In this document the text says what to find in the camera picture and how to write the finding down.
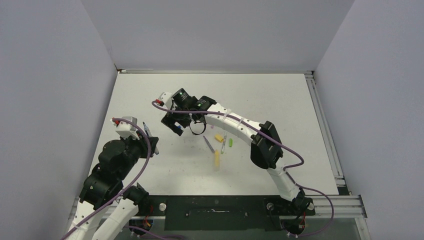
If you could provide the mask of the blue marker pen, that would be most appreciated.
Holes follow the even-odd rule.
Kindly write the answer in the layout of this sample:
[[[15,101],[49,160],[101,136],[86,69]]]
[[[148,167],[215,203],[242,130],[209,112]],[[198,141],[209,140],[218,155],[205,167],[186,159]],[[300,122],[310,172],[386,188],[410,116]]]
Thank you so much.
[[[158,146],[157,146],[157,142],[153,141],[153,134],[151,133],[148,125],[144,121],[142,122],[142,124],[143,124],[144,132],[149,137],[149,140],[151,141],[151,143],[153,143],[153,145],[154,145],[154,154],[158,155],[160,152],[159,152],[159,149],[158,149]]]

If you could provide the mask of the purple pen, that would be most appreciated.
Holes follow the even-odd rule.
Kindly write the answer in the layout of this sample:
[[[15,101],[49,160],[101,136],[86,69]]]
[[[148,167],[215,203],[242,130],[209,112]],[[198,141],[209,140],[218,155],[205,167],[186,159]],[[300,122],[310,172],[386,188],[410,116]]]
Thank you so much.
[[[208,148],[210,149],[210,151],[211,151],[212,153],[215,153],[215,149],[214,149],[214,147],[212,146],[212,144],[209,142],[209,140],[208,140],[205,136],[203,136],[203,139],[204,139],[205,143],[207,144]]]

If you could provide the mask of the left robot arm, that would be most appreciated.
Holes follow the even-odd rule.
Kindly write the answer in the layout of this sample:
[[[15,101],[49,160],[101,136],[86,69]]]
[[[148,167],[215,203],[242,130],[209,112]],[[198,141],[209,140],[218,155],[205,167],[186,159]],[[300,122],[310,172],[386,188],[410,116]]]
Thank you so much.
[[[64,240],[111,240],[132,216],[148,211],[148,192],[136,178],[127,186],[123,181],[139,159],[153,156],[159,139],[136,135],[110,140],[102,147],[98,163],[83,182]]]

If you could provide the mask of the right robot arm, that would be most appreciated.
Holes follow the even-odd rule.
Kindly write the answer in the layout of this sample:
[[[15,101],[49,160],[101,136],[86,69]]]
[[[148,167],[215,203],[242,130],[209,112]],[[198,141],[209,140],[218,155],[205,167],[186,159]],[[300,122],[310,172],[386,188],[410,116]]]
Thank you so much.
[[[282,145],[272,122],[261,123],[244,118],[208,96],[196,98],[183,88],[174,94],[163,92],[153,104],[166,112],[161,122],[179,136],[192,123],[211,125],[249,145],[250,160],[267,171],[283,199],[282,207],[287,213],[303,214],[315,209],[312,199],[306,197],[304,188],[288,173],[289,167],[282,160],[283,151],[292,154],[294,151]]]

